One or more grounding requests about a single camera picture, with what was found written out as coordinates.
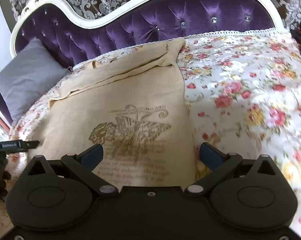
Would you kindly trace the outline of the cream beige knit garment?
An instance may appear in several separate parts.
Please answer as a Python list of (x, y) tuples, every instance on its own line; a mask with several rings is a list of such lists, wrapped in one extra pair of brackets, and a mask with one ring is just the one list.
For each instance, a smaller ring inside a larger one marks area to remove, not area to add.
[(195, 147), (177, 65), (184, 43), (145, 44), (62, 82), (29, 155), (55, 160), (100, 144), (104, 156), (94, 173), (118, 188), (190, 185)]

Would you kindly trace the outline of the floral bedspread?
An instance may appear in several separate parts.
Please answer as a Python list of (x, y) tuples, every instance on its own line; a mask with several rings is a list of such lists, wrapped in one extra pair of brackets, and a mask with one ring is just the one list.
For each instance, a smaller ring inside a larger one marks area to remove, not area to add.
[(301, 236), (301, 55), (290, 34), (189, 36), (177, 64), (195, 145), (270, 155), (293, 187)]

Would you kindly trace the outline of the grey pillow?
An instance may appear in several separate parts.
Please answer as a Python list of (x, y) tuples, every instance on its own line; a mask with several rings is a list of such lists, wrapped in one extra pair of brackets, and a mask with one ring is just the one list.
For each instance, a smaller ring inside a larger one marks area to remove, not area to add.
[(34, 38), (0, 72), (0, 93), (15, 124), (69, 72)]

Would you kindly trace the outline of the purple tufted velvet headboard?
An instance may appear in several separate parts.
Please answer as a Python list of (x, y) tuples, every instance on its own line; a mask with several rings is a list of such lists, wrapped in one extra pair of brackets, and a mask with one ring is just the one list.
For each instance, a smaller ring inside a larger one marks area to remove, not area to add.
[(39, 39), (63, 67), (148, 42), (195, 34), (267, 34), (283, 29), (271, 0), (131, 0), (95, 20), (65, 0), (30, 0), (10, 38), (15, 57)]

